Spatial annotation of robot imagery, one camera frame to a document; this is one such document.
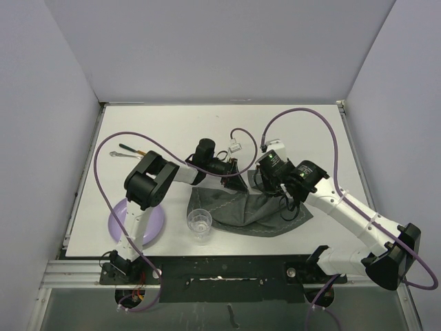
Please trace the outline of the grey cloth napkin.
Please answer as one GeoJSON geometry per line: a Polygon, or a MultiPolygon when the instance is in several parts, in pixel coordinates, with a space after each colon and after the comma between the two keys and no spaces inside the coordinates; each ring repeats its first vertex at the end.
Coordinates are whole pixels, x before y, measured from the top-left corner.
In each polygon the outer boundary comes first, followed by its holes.
{"type": "Polygon", "coordinates": [[[200,186],[192,188],[187,213],[196,209],[208,211],[217,230],[252,237],[277,237],[313,219],[305,205],[290,212],[276,197],[200,186]]]}

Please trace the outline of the clear drinking glass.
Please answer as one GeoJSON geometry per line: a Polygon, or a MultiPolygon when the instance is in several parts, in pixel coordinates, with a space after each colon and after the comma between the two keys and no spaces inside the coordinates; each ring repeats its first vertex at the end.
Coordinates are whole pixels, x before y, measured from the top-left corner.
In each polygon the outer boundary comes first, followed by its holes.
{"type": "Polygon", "coordinates": [[[212,228],[212,216],[202,208],[192,210],[187,216],[187,227],[198,241],[204,242],[212,228]]]}

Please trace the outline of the purple plate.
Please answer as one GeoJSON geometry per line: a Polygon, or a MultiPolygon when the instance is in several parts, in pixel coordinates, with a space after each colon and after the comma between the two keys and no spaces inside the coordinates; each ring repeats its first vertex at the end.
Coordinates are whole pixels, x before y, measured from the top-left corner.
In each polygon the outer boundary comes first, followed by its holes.
{"type": "MultiPolygon", "coordinates": [[[[120,200],[113,208],[117,217],[125,222],[125,215],[127,212],[127,199],[124,198],[120,200]]],[[[161,232],[163,225],[165,223],[165,211],[162,205],[156,206],[147,222],[147,227],[143,235],[143,246],[147,245],[151,241],[153,241],[161,232]]],[[[119,227],[116,219],[112,213],[110,213],[107,220],[107,229],[110,233],[110,236],[115,242],[118,242],[121,237],[121,228],[119,227]]]]}

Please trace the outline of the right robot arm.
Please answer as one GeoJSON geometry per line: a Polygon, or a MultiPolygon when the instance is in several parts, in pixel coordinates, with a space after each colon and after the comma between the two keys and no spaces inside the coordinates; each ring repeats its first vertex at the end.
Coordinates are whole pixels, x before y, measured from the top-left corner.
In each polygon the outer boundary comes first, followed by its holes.
{"type": "Polygon", "coordinates": [[[353,198],[339,188],[325,170],[311,161],[294,165],[276,151],[266,152],[256,162],[266,189],[293,201],[318,208],[363,242],[363,248],[339,252],[316,250],[318,258],[306,265],[307,276],[316,282],[329,275],[369,277],[386,290],[396,290],[415,261],[421,231],[412,223],[400,225],[353,198]]]}

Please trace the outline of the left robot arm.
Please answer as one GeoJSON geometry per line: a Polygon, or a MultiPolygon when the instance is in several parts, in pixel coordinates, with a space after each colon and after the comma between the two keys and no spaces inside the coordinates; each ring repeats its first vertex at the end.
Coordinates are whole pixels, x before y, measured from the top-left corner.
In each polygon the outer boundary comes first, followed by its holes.
{"type": "Polygon", "coordinates": [[[135,262],[141,256],[143,233],[153,208],[164,199],[173,182],[198,185],[210,174],[219,176],[220,183],[229,190],[246,192],[247,186],[238,173],[237,160],[222,161],[214,156],[216,144],[201,139],[196,150],[183,165],[165,160],[154,151],[148,152],[131,171],[124,182],[127,209],[123,234],[116,250],[110,253],[111,266],[124,283],[133,283],[140,275],[135,262]]]}

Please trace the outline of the silver fork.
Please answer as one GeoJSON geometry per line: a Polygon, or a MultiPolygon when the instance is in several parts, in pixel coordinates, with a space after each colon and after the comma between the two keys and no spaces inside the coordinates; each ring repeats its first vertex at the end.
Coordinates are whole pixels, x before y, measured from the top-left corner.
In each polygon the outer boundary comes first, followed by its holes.
{"type": "Polygon", "coordinates": [[[142,156],[136,156],[136,155],[130,155],[130,154],[123,154],[116,151],[111,151],[109,153],[111,157],[125,157],[125,158],[132,158],[132,159],[142,159],[142,156]]]}

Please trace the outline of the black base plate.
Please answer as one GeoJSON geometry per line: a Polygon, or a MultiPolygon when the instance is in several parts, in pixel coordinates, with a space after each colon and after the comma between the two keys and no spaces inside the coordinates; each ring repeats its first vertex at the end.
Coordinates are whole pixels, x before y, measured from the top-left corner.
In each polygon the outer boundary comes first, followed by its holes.
{"type": "Polygon", "coordinates": [[[131,275],[102,265],[99,283],[118,290],[160,288],[160,303],[302,303],[330,279],[304,254],[138,259],[131,275]]]}

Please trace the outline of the green handled knife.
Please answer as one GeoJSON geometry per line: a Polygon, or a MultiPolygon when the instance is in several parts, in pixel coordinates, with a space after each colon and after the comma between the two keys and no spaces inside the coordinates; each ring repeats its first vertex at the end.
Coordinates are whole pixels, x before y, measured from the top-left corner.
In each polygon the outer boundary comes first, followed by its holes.
{"type": "Polygon", "coordinates": [[[136,154],[139,154],[139,155],[143,155],[144,156],[146,154],[144,151],[131,148],[131,147],[129,147],[129,146],[125,145],[125,144],[122,144],[122,143],[119,143],[119,147],[124,149],[124,150],[130,151],[130,152],[133,152],[133,153],[136,153],[136,154]]]}

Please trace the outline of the aluminium frame rail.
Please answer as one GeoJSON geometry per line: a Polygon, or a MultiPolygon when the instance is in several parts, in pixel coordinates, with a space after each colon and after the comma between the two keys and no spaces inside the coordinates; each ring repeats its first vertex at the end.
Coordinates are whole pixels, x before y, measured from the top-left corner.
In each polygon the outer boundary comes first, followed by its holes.
{"type": "MultiPolygon", "coordinates": [[[[158,272],[168,283],[189,286],[194,281],[255,281],[264,285],[280,279],[285,283],[324,284],[330,277],[318,267],[304,263],[302,255],[246,257],[164,257],[156,260],[158,272]]],[[[158,275],[141,262],[137,275],[120,275],[109,263],[60,260],[46,266],[42,288],[142,288],[159,287],[158,275]]]]}

